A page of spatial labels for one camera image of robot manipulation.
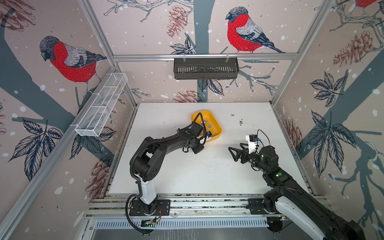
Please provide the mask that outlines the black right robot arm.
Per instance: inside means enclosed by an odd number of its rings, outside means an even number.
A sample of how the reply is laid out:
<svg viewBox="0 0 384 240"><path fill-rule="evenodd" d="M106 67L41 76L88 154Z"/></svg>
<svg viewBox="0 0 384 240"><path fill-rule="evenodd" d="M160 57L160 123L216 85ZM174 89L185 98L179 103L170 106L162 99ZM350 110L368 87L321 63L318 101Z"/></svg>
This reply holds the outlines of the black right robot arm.
<svg viewBox="0 0 384 240"><path fill-rule="evenodd" d="M229 148L234 161L249 163L263 173L271 188L264 195L264 209L279 212L295 223L313 240L364 240L362 227L355 221L347 222L307 193L279 166L275 148L265 146L259 152L248 148Z"/></svg>

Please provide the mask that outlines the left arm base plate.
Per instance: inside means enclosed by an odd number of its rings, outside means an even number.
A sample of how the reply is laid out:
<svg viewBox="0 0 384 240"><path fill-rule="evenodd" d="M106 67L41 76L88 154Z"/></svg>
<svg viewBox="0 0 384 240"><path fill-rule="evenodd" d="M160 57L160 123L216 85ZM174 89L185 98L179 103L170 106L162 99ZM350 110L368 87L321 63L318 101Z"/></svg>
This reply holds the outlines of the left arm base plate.
<svg viewBox="0 0 384 240"><path fill-rule="evenodd" d="M168 216L170 214L171 201L155 199L147 205L141 200L132 200L130 216Z"/></svg>

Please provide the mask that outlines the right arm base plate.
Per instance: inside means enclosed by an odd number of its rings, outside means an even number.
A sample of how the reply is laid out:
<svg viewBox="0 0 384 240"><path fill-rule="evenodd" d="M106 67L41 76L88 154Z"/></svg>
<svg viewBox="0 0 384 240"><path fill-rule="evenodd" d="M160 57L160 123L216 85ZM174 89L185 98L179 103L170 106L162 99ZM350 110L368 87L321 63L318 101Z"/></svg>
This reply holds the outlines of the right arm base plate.
<svg viewBox="0 0 384 240"><path fill-rule="evenodd" d="M269 212L265 209L264 199L248 199L246 209L251 215L273 215L275 212Z"/></svg>

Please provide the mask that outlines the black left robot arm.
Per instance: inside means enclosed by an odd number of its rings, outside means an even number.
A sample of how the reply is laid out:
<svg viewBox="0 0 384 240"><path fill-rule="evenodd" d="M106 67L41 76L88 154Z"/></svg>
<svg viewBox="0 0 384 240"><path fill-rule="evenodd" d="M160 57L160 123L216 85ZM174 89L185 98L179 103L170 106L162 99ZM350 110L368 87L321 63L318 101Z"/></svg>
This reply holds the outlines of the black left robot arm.
<svg viewBox="0 0 384 240"><path fill-rule="evenodd" d="M185 128L177 129L176 134L172 136L160 139L145 138L130 160L130 175L139 189L131 212L143 215L156 213L159 204L154 179L160 172L165 156L178 149L184 153L192 150L194 154L198 154L212 136L205 125L192 122Z"/></svg>

